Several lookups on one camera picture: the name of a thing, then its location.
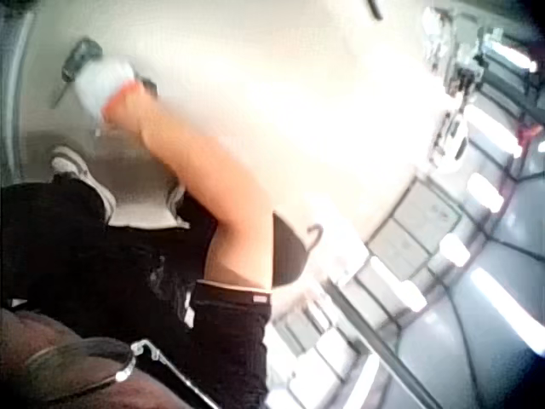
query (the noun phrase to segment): ceiling light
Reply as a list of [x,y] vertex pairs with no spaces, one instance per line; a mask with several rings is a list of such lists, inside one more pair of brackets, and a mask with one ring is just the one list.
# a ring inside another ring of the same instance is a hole
[[370,259],[370,264],[403,304],[416,313],[426,307],[426,298],[414,283],[409,280],[400,282],[377,256]]
[[468,180],[468,191],[484,207],[492,213],[500,211],[503,197],[496,188],[481,174],[473,173]]
[[403,281],[393,289],[395,295],[412,309],[415,313],[422,311],[427,306],[426,298],[422,295],[418,287],[410,280]]
[[370,259],[371,267],[373,270],[384,280],[389,287],[394,288],[399,284],[399,279],[384,265],[380,258],[373,256]]
[[350,396],[348,396],[347,403],[343,409],[360,409],[367,399],[367,395],[375,382],[376,373],[381,364],[381,360],[378,355],[371,354],[365,362],[364,369],[359,374],[358,380],[352,389]]
[[504,152],[511,153],[515,158],[520,157],[522,147],[515,135],[482,109],[468,105],[463,116]]
[[453,233],[448,233],[443,237],[439,243],[439,251],[458,267],[463,267],[471,256],[468,248]]
[[504,57],[506,60],[511,61],[519,68],[522,68],[523,70],[528,70],[530,72],[535,72],[537,70],[537,63],[533,61],[528,55],[521,53],[517,49],[512,49],[507,45],[498,43],[497,41],[490,41],[490,46],[499,55]]
[[545,326],[529,315],[484,269],[473,271],[471,280],[526,345],[536,354],[545,356]]

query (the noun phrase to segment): person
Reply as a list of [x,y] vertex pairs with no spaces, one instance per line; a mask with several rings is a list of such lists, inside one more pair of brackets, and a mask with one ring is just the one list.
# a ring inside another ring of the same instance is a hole
[[[255,178],[163,107],[130,64],[90,62],[75,87],[96,119],[175,173],[187,193],[169,202],[191,228],[109,226],[115,198],[68,147],[53,151],[51,183],[3,188],[2,390],[36,407],[262,406],[271,290],[301,274],[304,245]],[[28,302],[7,302],[16,298]],[[121,354],[103,337],[151,340],[169,364],[139,357],[130,376],[132,364],[97,387]]]

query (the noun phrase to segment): hand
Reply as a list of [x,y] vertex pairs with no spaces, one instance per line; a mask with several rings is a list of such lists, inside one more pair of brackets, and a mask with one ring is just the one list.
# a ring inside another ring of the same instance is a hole
[[113,128],[141,137],[142,123],[157,110],[155,97],[142,83],[115,95],[102,110],[104,121]]
[[124,60],[105,58],[87,63],[77,75],[75,89],[83,107],[97,120],[102,110],[127,86],[135,83],[135,71]]

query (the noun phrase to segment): white sneaker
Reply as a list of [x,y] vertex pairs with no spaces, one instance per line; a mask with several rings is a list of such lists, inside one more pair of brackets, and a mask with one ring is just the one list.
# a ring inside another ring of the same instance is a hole
[[69,147],[56,147],[52,152],[51,167],[56,175],[70,174],[91,186],[102,199],[108,222],[116,209],[116,198],[106,187],[102,186],[89,172],[87,164],[81,156]]
[[184,200],[184,193],[186,189],[180,185],[174,186],[170,189],[170,192],[167,196],[167,208],[169,209],[172,216],[175,218],[178,226],[181,228],[191,228],[189,222],[186,222],[181,217],[178,216],[178,207],[180,207],[181,202]]

